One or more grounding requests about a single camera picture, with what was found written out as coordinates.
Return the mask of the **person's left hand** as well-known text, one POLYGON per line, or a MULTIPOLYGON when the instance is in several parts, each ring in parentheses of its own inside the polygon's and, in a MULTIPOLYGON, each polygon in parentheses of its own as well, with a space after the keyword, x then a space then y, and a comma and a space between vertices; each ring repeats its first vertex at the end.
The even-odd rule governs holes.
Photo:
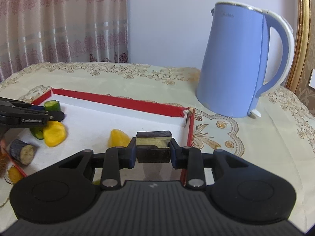
POLYGON ((5 140, 5 137, 1 138, 1 152, 0 152, 0 176, 2 177, 5 173, 6 166, 8 163, 8 157, 7 157, 7 143, 5 140))

